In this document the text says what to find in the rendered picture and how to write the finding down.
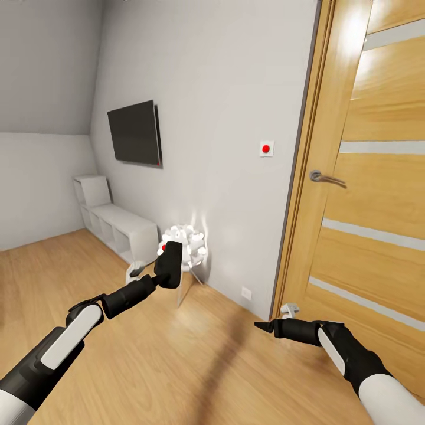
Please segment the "digital camera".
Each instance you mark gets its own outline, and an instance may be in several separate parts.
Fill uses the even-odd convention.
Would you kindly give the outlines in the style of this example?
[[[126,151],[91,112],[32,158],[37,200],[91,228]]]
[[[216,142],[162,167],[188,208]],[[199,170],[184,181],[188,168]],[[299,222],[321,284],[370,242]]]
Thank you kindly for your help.
[[[159,283],[166,289],[177,289],[181,284],[182,243],[167,241],[162,246],[162,254],[155,260],[154,272],[157,275],[169,273],[169,276]]]

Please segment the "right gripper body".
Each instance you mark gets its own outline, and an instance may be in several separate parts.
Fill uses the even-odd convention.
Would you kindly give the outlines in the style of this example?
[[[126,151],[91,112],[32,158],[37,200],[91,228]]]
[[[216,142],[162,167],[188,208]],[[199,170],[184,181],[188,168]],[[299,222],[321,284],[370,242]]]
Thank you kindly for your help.
[[[304,321],[295,318],[282,317],[274,319],[274,336],[275,338],[286,338],[298,342],[305,343],[302,338],[301,326]]]

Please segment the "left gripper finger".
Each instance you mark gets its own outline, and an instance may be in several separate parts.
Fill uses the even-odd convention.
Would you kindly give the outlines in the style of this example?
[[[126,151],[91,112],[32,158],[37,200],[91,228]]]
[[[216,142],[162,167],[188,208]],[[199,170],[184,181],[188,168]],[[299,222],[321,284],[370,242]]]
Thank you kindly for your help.
[[[157,286],[160,282],[165,280],[168,276],[169,276],[168,272],[161,274],[161,275],[157,275],[157,276],[152,278],[152,281],[153,281],[154,285]]]

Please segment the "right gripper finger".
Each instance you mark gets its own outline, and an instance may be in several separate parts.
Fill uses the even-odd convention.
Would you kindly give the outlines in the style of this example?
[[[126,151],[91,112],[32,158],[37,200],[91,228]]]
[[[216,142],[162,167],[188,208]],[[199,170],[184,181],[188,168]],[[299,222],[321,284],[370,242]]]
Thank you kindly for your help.
[[[255,322],[254,325],[269,333],[274,331],[274,319],[270,320],[270,322]]]

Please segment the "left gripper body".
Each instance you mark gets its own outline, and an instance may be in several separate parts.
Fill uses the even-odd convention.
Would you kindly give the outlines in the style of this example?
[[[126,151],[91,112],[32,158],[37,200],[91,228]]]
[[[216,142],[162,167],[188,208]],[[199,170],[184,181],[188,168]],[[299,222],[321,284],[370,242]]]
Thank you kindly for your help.
[[[140,280],[118,289],[126,301],[126,310],[146,299],[155,290],[156,286],[149,274],[144,275]]]

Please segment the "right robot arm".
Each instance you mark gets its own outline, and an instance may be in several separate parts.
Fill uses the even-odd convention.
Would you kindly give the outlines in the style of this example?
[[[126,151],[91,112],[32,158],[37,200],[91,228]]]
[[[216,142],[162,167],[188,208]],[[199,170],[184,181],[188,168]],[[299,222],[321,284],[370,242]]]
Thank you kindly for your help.
[[[425,406],[386,369],[379,356],[353,337],[343,322],[302,321],[298,305],[280,308],[282,317],[255,322],[275,338],[323,346],[363,403],[375,425],[425,425]]]

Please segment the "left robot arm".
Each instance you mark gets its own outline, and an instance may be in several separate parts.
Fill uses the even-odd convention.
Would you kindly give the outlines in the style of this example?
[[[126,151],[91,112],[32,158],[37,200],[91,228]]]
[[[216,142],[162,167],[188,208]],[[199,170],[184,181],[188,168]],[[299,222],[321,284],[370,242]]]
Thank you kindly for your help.
[[[66,328],[56,326],[0,380],[0,425],[27,425],[51,390],[85,347],[83,339],[104,321],[146,299],[169,273],[142,278],[143,261],[133,262],[126,284],[74,305],[66,316]]]

